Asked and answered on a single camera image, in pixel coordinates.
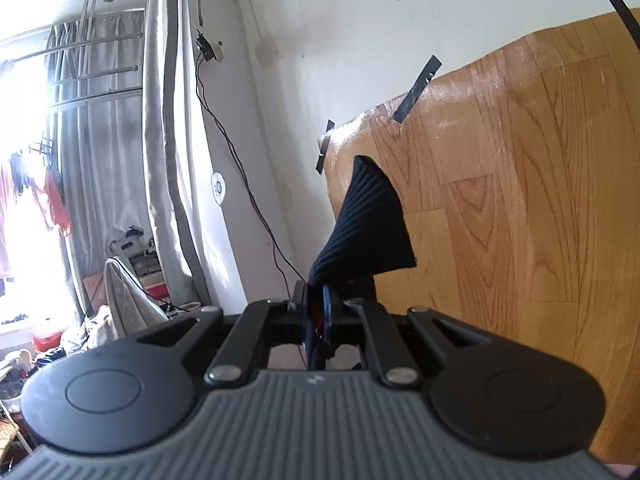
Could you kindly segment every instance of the gray ribbed panel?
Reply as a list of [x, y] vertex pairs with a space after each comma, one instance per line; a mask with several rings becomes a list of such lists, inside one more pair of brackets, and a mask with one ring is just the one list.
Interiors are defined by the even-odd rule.
[[431, 418], [419, 394], [368, 372], [265, 370], [209, 394], [180, 430], [114, 458], [39, 447], [9, 480], [611, 480], [588, 453], [541, 463], [469, 449]]

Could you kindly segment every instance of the tape strip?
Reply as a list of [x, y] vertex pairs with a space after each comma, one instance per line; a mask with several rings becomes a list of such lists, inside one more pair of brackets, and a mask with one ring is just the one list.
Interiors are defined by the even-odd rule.
[[611, 5], [613, 5], [613, 8], [616, 9], [616, 12], [618, 13], [618, 16], [620, 16], [622, 22], [625, 24], [626, 30], [629, 31], [629, 34], [631, 34], [631, 37], [636, 42], [636, 47], [640, 49], [640, 25], [638, 24], [638, 20], [636, 20], [634, 14], [631, 12], [631, 9], [626, 6], [624, 0], [609, 1], [611, 2]]
[[322, 146], [320, 146], [320, 155], [318, 156], [318, 163], [316, 164], [316, 171], [318, 174], [322, 174], [322, 168], [324, 168], [324, 160], [326, 158], [326, 152], [329, 149], [329, 142], [331, 141], [331, 130], [335, 128], [335, 123], [331, 120], [326, 123], [326, 132], [322, 139]]
[[424, 92], [424, 89], [427, 88], [429, 81], [431, 81], [431, 79], [441, 66], [442, 63], [440, 62], [440, 60], [435, 56], [431, 56], [431, 59], [424, 66], [422, 72], [420, 72], [420, 75], [418, 76], [418, 79], [415, 81], [414, 85], [411, 87], [411, 90], [409, 90], [409, 93], [406, 95], [402, 103], [400, 103], [398, 110], [396, 110], [396, 113], [394, 114], [394, 120], [397, 123], [402, 124], [402, 121], [404, 121], [407, 115], [411, 113], [411, 110], [414, 109], [414, 105], [417, 103], [418, 98], [420, 97], [422, 92]]

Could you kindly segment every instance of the curtain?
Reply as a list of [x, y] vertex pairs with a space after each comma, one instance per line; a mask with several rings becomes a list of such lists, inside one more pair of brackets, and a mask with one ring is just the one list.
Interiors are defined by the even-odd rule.
[[222, 209], [196, 95], [187, 0], [148, 0], [143, 131], [147, 200], [168, 288], [181, 301], [241, 312], [244, 289]]
[[[91, 37], [142, 32], [144, 13], [125, 12], [94, 19]], [[78, 24], [52, 28], [48, 47], [76, 41]], [[50, 54], [49, 83], [72, 80], [122, 67], [137, 70], [72, 81], [50, 87], [50, 102], [94, 96], [111, 90], [138, 88], [142, 83], [142, 38], [111, 41]], [[108, 245], [131, 225], [152, 233], [146, 207], [142, 156], [142, 99], [139, 96], [96, 101], [49, 116], [45, 138], [58, 161], [72, 233], [66, 240], [70, 270], [84, 313], [93, 314], [82, 279], [102, 272], [111, 256]]]

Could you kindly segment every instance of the wall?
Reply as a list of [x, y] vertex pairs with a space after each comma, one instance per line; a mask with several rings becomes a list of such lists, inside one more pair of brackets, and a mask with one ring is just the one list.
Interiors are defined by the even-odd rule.
[[[611, 12], [608, 0], [239, 0], [278, 193], [308, 269], [334, 224], [318, 139], [530, 32]], [[629, 6], [640, 0], [626, 0]]]
[[[195, 28], [196, 0], [189, 3], [191, 25]], [[200, 70], [206, 99], [234, 142], [258, 206], [291, 260], [289, 235], [264, 144], [239, 6], [235, 0], [202, 0], [202, 15], [205, 36], [211, 42], [222, 41], [224, 51], [221, 63], [212, 60]], [[270, 238], [252, 209], [222, 134], [213, 119], [205, 112], [203, 115], [213, 170], [221, 173], [226, 182], [222, 211], [247, 301], [286, 297], [282, 276], [273, 263]], [[293, 291], [295, 274], [284, 263], [281, 266]]]

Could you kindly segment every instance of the wood plank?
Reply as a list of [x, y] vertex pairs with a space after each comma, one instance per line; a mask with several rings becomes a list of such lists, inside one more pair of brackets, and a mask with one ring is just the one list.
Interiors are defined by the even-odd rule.
[[527, 41], [476, 62], [470, 72], [497, 153], [518, 298], [577, 301], [577, 229], [564, 148]]
[[593, 449], [640, 463], [640, 158], [612, 60], [545, 74], [568, 139], [580, 291], [574, 360], [603, 386], [607, 413]]
[[566, 361], [574, 357], [577, 303], [518, 301], [518, 341]]
[[495, 175], [443, 186], [458, 271], [462, 318], [505, 337], [516, 334], [513, 248]]
[[401, 102], [402, 97], [388, 101], [376, 107], [369, 117], [380, 168], [396, 188], [405, 214], [441, 208], [430, 147], [418, 142], [424, 136], [420, 114], [414, 109], [402, 124], [392, 119]]
[[640, 51], [615, 12], [598, 16], [593, 19], [593, 22], [611, 56], [622, 85], [626, 106], [636, 132], [636, 148], [638, 148], [640, 146]]
[[540, 30], [526, 40], [541, 72], [607, 55], [593, 20]]
[[436, 78], [416, 103], [441, 184], [495, 171], [494, 153], [476, 105], [468, 70]]
[[349, 189], [353, 159], [356, 155], [370, 156], [380, 165], [380, 157], [369, 124], [370, 114], [372, 111], [360, 114], [353, 121], [336, 128], [331, 135], [324, 161], [324, 174], [329, 200], [336, 217]]
[[405, 216], [418, 266], [376, 278], [378, 300], [389, 312], [405, 314], [411, 306], [428, 306], [462, 318], [458, 276], [444, 209]]

